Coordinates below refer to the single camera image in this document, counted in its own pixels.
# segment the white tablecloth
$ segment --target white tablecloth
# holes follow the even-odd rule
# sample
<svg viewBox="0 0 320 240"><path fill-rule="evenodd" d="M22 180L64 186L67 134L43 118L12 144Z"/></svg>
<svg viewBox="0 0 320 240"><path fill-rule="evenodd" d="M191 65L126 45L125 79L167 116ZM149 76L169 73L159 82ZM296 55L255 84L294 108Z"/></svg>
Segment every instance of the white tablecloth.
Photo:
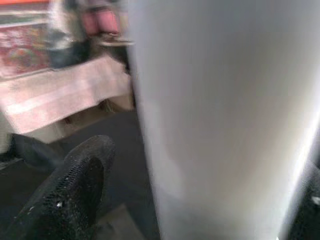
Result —
<svg viewBox="0 0 320 240"><path fill-rule="evenodd" d="M17 133L24 134L127 94L130 76L108 55L59 71L0 83L0 108Z"/></svg>

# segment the white column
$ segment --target white column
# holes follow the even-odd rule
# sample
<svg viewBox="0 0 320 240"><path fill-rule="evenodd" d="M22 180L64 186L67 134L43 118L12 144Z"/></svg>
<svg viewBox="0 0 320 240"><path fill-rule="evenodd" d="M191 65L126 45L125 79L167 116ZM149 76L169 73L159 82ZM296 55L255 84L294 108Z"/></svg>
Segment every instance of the white column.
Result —
<svg viewBox="0 0 320 240"><path fill-rule="evenodd" d="M275 240L320 117L319 0L132 0L164 240Z"/></svg>

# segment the dark floor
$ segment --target dark floor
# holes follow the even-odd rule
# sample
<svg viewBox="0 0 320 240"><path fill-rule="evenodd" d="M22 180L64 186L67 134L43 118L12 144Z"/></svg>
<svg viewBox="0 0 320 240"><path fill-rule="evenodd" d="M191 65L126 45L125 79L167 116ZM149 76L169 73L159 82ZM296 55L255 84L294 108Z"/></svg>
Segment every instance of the dark floor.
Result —
<svg viewBox="0 0 320 240"><path fill-rule="evenodd" d="M107 117L77 133L50 144L62 155L96 135L106 135L115 142L115 159L107 191L103 216L125 204L130 216L146 239L160 239L143 138L135 112L123 112ZM0 231L3 232L49 173L37 172L16 162L0 170Z"/></svg>

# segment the white pillar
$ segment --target white pillar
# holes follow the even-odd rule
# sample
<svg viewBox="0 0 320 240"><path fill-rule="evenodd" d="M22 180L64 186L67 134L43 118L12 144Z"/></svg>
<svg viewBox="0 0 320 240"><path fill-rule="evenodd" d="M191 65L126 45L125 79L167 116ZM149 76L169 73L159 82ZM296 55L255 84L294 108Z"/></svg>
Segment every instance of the white pillar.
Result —
<svg viewBox="0 0 320 240"><path fill-rule="evenodd" d="M320 116L319 0L133 0L164 240L275 240Z"/></svg>

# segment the white cloth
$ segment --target white cloth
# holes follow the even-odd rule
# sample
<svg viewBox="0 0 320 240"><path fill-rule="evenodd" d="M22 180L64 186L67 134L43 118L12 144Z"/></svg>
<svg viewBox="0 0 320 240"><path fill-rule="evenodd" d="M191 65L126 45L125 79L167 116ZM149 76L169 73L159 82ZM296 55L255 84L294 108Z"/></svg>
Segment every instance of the white cloth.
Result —
<svg viewBox="0 0 320 240"><path fill-rule="evenodd" d="M127 94L130 77L108 55L59 71L0 83L0 108L17 133L24 134Z"/></svg>

